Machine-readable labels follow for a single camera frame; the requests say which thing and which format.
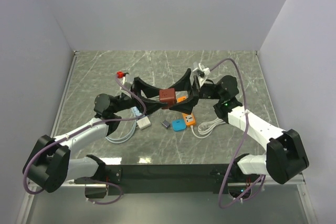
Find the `red cube socket adapter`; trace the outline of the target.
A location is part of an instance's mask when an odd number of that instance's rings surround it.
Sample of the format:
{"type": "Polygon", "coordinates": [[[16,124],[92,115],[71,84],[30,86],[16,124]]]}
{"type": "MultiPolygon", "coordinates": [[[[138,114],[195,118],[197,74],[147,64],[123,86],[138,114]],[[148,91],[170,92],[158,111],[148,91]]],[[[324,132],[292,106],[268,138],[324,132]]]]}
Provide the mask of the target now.
{"type": "Polygon", "coordinates": [[[174,105],[176,103],[175,89],[161,89],[159,91],[159,101],[162,103],[167,103],[168,105],[174,105]]]}

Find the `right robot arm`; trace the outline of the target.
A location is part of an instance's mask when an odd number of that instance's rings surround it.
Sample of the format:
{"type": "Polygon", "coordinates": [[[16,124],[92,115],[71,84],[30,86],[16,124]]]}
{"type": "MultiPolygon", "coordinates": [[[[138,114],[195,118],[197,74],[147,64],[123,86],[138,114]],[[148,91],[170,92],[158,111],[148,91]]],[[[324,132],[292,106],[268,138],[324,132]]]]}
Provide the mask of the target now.
{"type": "Polygon", "coordinates": [[[309,160],[299,133],[293,129],[283,130],[264,121],[250,112],[236,99],[238,82],[226,75],[217,83],[205,75],[195,76],[190,81],[191,70],[171,87],[186,91],[188,97],[170,109],[190,114],[200,99],[217,100],[213,108],[217,117],[234,126],[255,140],[264,150],[263,155],[243,155],[234,160],[230,175],[241,182],[250,174],[269,175],[275,182],[285,184],[309,167],[309,160]]]}

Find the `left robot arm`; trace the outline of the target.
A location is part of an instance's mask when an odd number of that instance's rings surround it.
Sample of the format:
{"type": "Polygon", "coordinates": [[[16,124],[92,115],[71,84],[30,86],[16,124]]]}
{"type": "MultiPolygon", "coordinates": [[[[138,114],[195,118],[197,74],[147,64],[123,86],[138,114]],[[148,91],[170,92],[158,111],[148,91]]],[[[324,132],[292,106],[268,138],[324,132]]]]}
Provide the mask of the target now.
{"type": "Polygon", "coordinates": [[[122,91],[119,96],[100,94],[94,101],[95,116],[86,124],[62,135],[40,137],[23,168],[24,190],[36,195],[52,193],[65,181],[87,177],[93,183],[104,179],[104,163],[95,157],[72,159],[90,143],[109,136],[121,122],[139,121],[163,107],[166,103],[153,101],[161,89],[117,72],[116,84],[122,91]]]}

